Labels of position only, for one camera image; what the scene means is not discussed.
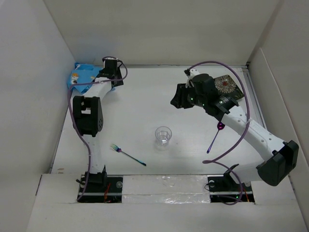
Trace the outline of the blue space print cloth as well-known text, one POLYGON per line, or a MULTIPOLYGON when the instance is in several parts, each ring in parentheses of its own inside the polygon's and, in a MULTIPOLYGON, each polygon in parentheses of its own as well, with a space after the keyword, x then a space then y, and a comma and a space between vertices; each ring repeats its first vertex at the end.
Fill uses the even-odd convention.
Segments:
POLYGON ((75 63, 75 69, 67 81, 68 92, 76 91, 85 97, 104 97, 106 93, 113 91, 111 82, 104 82, 100 84, 91 84, 99 80, 107 80, 107 78, 97 79, 99 71, 103 68, 91 64, 75 63))

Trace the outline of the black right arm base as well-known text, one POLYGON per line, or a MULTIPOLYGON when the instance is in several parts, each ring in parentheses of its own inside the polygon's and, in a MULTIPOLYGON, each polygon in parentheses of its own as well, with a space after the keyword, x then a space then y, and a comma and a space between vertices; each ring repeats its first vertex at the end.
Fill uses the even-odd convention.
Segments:
POLYGON ((207 180, 204 189, 209 192, 211 203, 255 203, 252 187, 242 184, 241 190, 239 181, 234 181, 229 170, 207 175, 207 180))

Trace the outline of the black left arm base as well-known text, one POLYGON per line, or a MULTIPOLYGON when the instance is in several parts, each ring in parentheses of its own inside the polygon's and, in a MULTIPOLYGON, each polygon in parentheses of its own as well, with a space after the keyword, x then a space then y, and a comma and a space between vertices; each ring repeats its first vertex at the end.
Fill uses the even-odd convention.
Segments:
POLYGON ((79 203, 121 203, 123 190, 122 175, 107 175, 105 169, 101 173, 90 174, 85 186, 87 172, 76 179, 79 184, 77 202, 79 203))

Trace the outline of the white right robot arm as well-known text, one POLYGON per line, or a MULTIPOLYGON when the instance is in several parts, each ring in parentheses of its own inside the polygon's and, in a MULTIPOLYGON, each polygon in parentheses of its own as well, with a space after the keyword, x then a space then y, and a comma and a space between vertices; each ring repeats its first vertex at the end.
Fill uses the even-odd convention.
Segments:
POLYGON ((201 107, 240 135, 260 155, 261 162, 243 166, 235 165, 234 174, 223 178, 224 187, 235 190, 241 183, 262 180, 277 186, 295 167, 299 146, 291 140, 286 142, 271 134, 247 115, 237 100, 218 91, 215 79, 196 69, 185 70, 186 83, 178 84, 171 105, 178 109, 201 107))

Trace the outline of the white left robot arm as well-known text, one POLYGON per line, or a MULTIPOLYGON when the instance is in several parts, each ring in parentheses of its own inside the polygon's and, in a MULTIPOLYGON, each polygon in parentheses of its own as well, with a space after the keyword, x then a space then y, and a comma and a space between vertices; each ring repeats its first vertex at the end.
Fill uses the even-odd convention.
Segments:
POLYGON ((72 113, 76 129, 86 142, 90 150, 90 161, 88 162, 88 175, 95 175, 91 180, 91 186, 96 191, 104 191, 107 187, 107 179, 100 174, 104 171, 104 161, 100 149, 98 133, 104 125, 101 100, 114 87, 123 85, 123 77, 120 67, 123 62, 115 57, 104 57, 102 59, 103 69, 100 70, 95 79, 88 85, 88 90, 72 100, 72 113))

